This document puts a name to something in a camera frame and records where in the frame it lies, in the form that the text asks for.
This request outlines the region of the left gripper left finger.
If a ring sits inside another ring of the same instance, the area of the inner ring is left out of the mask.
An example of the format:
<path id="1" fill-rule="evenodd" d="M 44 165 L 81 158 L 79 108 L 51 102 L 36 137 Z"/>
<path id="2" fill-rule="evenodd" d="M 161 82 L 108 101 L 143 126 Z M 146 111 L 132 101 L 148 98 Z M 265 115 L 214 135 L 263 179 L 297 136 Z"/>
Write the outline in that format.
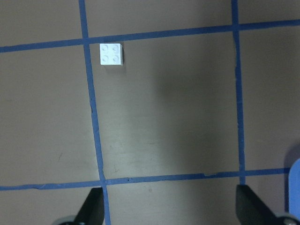
<path id="1" fill-rule="evenodd" d="M 74 219 L 76 225 L 102 225 L 105 218 L 102 187 L 92 188 Z"/>

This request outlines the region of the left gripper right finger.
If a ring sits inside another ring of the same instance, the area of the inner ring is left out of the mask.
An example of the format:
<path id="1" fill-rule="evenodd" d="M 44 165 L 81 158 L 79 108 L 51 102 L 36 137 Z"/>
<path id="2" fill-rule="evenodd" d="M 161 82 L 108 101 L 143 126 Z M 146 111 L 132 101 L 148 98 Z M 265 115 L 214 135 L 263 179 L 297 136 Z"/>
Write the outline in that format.
<path id="1" fill-rule="evenodd" d="M 247 185 L 236 187 L 235 212 L 241 225 L 284 224 Z"/>

